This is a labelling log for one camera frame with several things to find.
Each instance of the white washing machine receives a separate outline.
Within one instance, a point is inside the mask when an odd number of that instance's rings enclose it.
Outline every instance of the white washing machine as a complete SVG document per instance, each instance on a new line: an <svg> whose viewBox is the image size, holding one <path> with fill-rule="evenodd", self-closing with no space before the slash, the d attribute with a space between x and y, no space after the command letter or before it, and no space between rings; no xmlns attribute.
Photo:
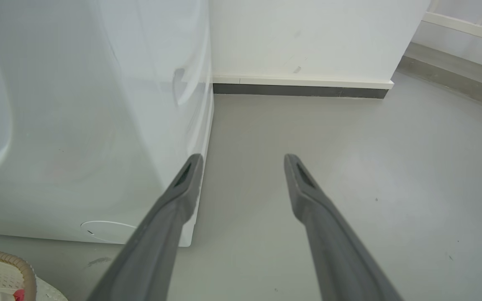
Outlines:
<svg viewBox="0 0 482 301"><path fill-rule="evenodd" d="M124 243L212 116L207 0L0 1L0 234Z"/></svg>

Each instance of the laundry basket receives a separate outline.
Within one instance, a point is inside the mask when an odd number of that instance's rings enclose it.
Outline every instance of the laundry basket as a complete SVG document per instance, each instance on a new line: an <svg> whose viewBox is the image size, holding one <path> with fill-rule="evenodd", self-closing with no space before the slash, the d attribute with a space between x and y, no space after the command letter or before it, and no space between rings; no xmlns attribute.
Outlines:
<svg viewBox="0 0 482 301"><path fill-rule="evenodd" d="M25 260L0 252L0 293L23 289L23 301L67 301L56 288L35 275Z"/></svg>

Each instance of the white railing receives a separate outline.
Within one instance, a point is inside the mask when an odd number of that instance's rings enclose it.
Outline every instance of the white railing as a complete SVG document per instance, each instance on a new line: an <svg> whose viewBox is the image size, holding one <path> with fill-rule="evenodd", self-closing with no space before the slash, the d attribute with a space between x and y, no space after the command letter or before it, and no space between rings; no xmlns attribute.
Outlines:
<svg viewBox="0 0 482 301"><path fill-rule="evenodd" d="M429 10L423 16L423 22L440 25L443 27L455 29L457 31L471 34L482 38L482 15L475 23L464 21L461 19L448 17L434 12L438 7L439 0L432 0Z"/></svg>

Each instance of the gray floor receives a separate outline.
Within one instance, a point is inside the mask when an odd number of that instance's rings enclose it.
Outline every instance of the gray floor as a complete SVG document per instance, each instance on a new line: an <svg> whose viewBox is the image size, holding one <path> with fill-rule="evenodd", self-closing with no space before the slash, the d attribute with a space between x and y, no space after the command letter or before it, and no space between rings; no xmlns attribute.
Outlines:
<svg viewBox="0 0 482 301"><path fill-rule="evenodd" d="M482 105L401 74L384 100L216 95L171 301L319 300L282 160L300 156L404 299L482 300ZM120 247L0 236L70 301Z"/></svg>

